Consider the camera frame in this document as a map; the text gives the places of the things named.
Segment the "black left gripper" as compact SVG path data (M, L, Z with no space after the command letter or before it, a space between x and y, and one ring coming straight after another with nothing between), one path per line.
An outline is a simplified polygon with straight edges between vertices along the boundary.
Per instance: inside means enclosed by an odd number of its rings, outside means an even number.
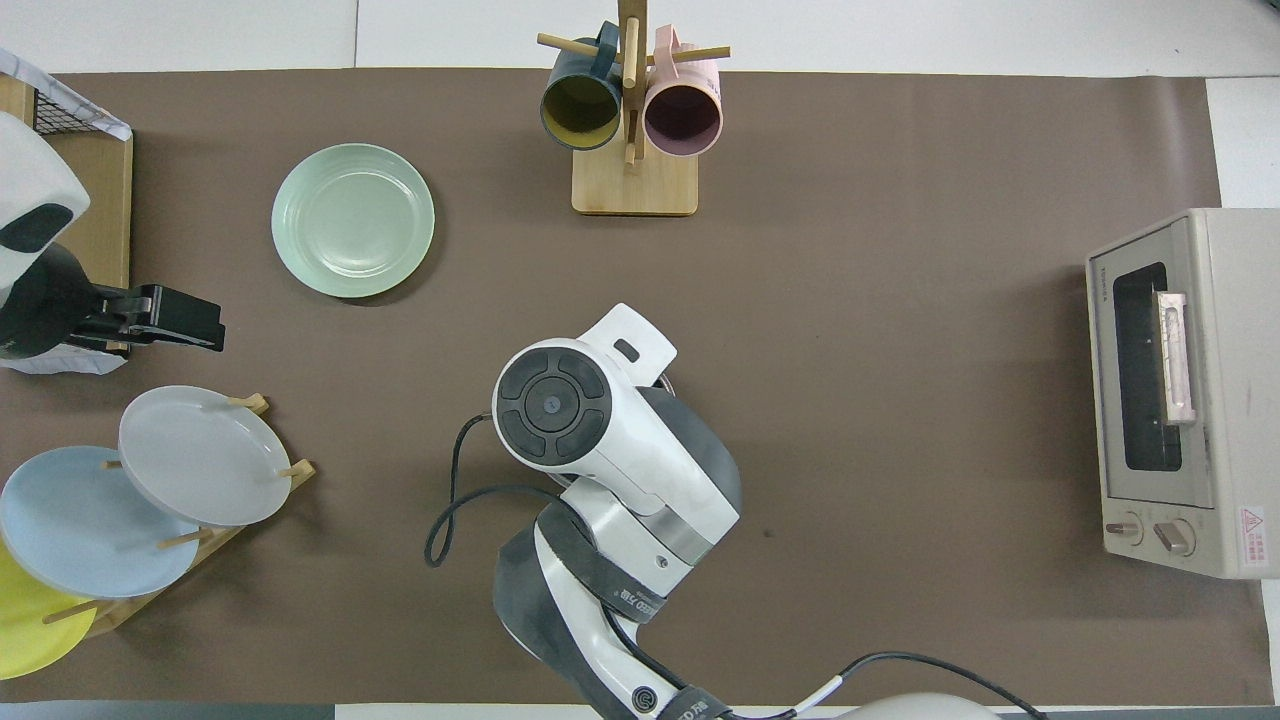
M223 351L221 306L178 290L100 286L104 340L150 345L159 338ZM9 288L1 309L1 359L38 356L60 345L92 314L99 293L81 263L51 245Z

